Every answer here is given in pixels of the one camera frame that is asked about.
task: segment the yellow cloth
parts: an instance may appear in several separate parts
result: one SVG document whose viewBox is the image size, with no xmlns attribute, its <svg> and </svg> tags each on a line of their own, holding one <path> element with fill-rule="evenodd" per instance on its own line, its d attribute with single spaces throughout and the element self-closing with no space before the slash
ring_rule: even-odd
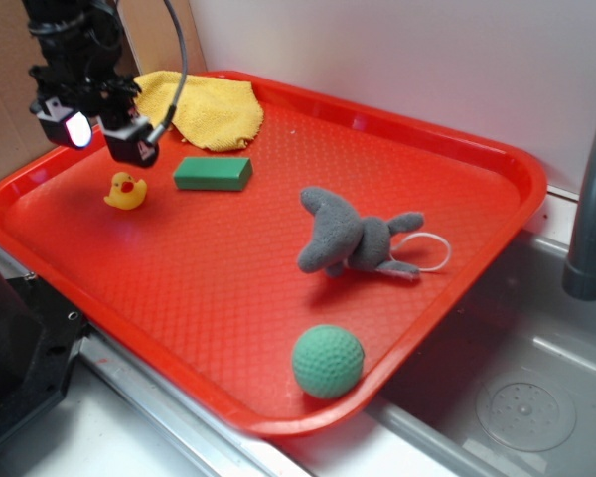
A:
<svg viewBox="0 0 596 477">
<path fill-rule="evenodd" d="M 154 72 L 135 78 L 142 89 L 137 109 L 153 126 L 163 120 L 180 77 Z M 244 149 L 258 134 L 262 119 L 250 82 L 188 75 L 172 123 L 195 146 L 223 152 Z"/>
</svg>

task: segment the gray stuffed toy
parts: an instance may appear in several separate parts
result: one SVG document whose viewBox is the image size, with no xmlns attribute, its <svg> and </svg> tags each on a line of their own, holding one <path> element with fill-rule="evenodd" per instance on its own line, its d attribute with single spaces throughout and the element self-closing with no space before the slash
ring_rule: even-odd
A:
<svg viewBox="0 0 596 477">
<path fill-rule="evenodd" d="M 300 201 L 315 219 L 311 242 L 298 256 L 298 267 L 305 273 L 324 269 L 337 277 L 346 266 L 411 280 L 419 277 L 418 267 L 392 258 L 390 238 L 419 229 L 424 224 L 420 213 L 400 214 L 389 221 L 361 218 L 342 197 L 319 187 L 304 189 Z"/>
</svg>

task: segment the green sponge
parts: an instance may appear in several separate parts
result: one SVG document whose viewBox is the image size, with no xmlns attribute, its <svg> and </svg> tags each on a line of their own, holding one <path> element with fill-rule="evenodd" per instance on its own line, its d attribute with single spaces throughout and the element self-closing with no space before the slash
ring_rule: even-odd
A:
<svg viewBox="0 0 596 477">
<path fill-rule="evenodd" d="M 294 377 L 302 390 L 320 399 L 339 398 L 362 375 L 365 352 L 352 333 L 334 325 L 307 330 L 292 353 Z"/>
<path fill-rule="evenodd" d="M 174 179 L 179 189 L 242 191 L 252 173 L 246 157 L 186 157 Z"/>
</svg>

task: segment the green ball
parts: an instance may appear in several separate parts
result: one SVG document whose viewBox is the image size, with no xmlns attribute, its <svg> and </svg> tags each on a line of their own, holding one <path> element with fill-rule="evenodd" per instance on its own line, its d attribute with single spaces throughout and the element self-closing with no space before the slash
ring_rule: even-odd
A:
<svg viewBox="0 0 596 477">
<path fill-rule="evenodd" d="M 365 351 L 358 338 L 334 325 L 318 325 L 302 334 L 292 353 L 294 377 L 302 390 L 320 399 L 339 398 L 362 375 Z"/>
</svg>

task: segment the red tray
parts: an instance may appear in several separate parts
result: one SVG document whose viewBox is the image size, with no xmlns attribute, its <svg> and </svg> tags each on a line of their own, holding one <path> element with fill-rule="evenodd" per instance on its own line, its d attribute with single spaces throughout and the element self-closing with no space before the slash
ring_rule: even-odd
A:
<svg viewBox="0 0 596 477">
<path fill-rule="evenodd" d="M 240 153 L 254 173 L 243 192 L 176 189 L 186 156 L 207 151 L 162 139 L 149 170 L 111 160 L 95 135 L 59 148 L 0 183 L 0 244 L 49 280 L 114 339 L 226 421 L 263 435 L 314 431 L 361 409 L 506 246 L 545 195 L 542 169 L 513 147 L 238 73 L 265 112 Z M 103 202 L 127 170 L 148 183 L 134 211 Z M 304 274 L 296 259 L 313 218 L 300 191 L 318 185 L 361 215 L 421 211 L 423 231 L 453 246 L 417 283 L 348 271 Z M 413 240 L 401 259 L 441 261 Z M 362 342 L 362 380 L 336 400 L 307 397 L 291 351 L 329 323 Z"/>
</svg>

